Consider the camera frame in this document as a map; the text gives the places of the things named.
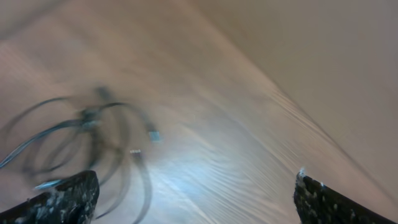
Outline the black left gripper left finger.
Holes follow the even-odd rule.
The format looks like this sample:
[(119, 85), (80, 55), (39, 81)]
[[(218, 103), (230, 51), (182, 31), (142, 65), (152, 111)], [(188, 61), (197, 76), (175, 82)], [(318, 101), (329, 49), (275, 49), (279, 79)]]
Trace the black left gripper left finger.
[(90, 224), (100, 194), (96, 172), (85, 170), (1, 212), (2, 224)]

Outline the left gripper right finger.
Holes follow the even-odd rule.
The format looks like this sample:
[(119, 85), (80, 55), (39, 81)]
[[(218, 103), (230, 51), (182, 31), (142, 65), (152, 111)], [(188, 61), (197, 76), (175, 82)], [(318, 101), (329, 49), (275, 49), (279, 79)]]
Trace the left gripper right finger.
[(311, 177), (296, 175), (294, 204), (302, 224), (396, 224)]

